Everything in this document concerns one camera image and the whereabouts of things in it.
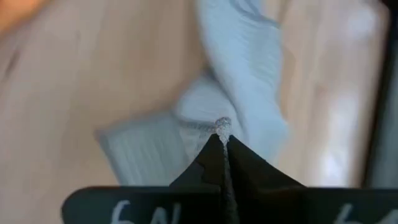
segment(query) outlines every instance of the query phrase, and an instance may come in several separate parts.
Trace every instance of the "light wood table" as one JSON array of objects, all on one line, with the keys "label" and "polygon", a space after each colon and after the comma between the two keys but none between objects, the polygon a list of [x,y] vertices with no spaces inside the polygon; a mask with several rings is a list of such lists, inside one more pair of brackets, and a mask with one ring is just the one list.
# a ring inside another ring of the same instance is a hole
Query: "light wood table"
[{"label": "light wood table", "polygon": [[[278,167],[357,185],[386,11],[360,0],[269,1],[284,31]],[[54,1],[0,43],[0,222],[60,223],[64,198],[116,184],[94,132],[174,102],[204,64],[185,0]]]}]

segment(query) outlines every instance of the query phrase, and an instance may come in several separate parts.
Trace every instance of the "light blue cloth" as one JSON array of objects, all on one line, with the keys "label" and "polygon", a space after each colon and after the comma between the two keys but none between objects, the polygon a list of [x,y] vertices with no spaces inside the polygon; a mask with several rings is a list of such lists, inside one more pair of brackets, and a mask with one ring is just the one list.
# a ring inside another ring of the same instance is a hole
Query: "light blue cloth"
[{"label": "light blue cloth", "polygon": [[197,0],[211,69],[172,111],[104,131],[101,145],[121,182],[169,185],[200,152],[221,117],[232,134],[272,161],[287,134],[277,101],[282,54],[261,0]]}]

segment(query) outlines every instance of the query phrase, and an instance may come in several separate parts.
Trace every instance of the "white cloth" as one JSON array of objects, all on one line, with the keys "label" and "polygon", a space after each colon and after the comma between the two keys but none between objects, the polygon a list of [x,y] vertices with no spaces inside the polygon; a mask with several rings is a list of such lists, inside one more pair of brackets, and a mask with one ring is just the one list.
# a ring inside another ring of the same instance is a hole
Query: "white cloth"
[{"label": "white cloth", "polygon": [[287,134],[277,101],[280,30],[260,0],[197,0],[206,69],[168,113],[105,131],[101,143],[122,184],[168,185],[191,163],[221,117],[271,161]]}]

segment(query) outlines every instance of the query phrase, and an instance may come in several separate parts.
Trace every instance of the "wooden surface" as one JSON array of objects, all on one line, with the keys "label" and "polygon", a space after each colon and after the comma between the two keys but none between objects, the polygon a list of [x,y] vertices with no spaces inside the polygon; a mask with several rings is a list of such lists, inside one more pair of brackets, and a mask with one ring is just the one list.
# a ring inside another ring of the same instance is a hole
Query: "wooden surface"
[{"label": "wooden surface", "polygon": [[[358,184],[386,11],[360,0],[270,0],[282,23],[278,167]],[[178,98],[203,65],[192,1],[54,1],[0,43],[0,222],[60,223],[77,188],[115,184],[94,132]]]}]

